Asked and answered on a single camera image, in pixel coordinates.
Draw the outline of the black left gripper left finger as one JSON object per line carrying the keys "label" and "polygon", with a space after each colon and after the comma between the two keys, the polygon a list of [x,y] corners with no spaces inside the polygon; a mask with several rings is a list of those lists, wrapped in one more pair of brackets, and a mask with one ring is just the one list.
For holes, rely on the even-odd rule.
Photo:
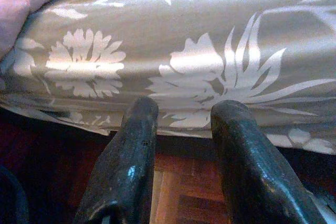
{"label": "black left gripper left finger", "polygon": [[149,223],[158,105],[137,98],[98,157],[74,223]]}

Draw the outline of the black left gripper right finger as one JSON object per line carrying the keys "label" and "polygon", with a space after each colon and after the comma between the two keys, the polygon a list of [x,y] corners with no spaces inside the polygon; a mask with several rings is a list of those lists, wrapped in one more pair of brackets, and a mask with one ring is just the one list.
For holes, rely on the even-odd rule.
{"label": "black left gripper right finger", "polygon": [[234,100],[215,104],[211,129],[231,223],[325,223],[248,107]]}

